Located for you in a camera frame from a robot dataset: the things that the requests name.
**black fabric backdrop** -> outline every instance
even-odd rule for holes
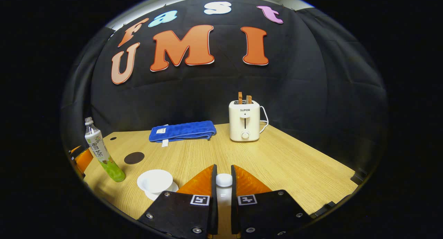
[[[204,5],[213,1],[230,2],[231,12],[204,14]],[[284,23],[268,20],[256,6],[270,6]],[[147,26],[171,10],[178,11],[175,20]],[[149,21],[118,48],[126,29],[146,17]],[[170,63],[166,70],[151,72],[152,37],[172,30],[183,39],[195,25],[214,26],[209,48],[215,62],[188,66],[182,61],[178,67]],[[267,32],[268,65],[242,61],[246,54],[242,26]],[[83,119],[90,113],[104,136],[162,124],[228,123],[228,103],[242,91],[265,107],[272,126],[350,168],[368,169],[375,155],[382,153],[388,122],[383,81],[356,38],[315,8],[295,12],[262,0],[185,0],[133,20],[106,41],[112,32],[104,28],[98,33],[74,64],[62,101],[65,149],[84,144]],[[136,42],[141,44],[133,73],[125,83],[115,85],[111,59]],[[121,58],[121,72],[127,55]]]

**screw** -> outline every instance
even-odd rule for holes
[[[200,234],[201,233],[201,228],[192,228],[192,232],[194,232],[195,234]]]

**pink letter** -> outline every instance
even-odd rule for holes
[[[265,17],[268,18],[268,20],[278,23],[278,24],[282,24],[283,20],[278,19],[275,14],[278,15],[278,12],[272,10],[269,6],[257,6],[258,9],[261,9],[263,11],[263,14]]]

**white toaster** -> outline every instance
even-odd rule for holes
[[[233,141],[256,141],[260,136],[260,105],[256,101],[229,104],[229,136]]]

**dark circular spot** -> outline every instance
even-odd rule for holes
[[[141,152],[135,152],[128,154],[125,157],[125,163],[129,165],[137,164],[138,162],[142,161],[144,159],[144,154]]]

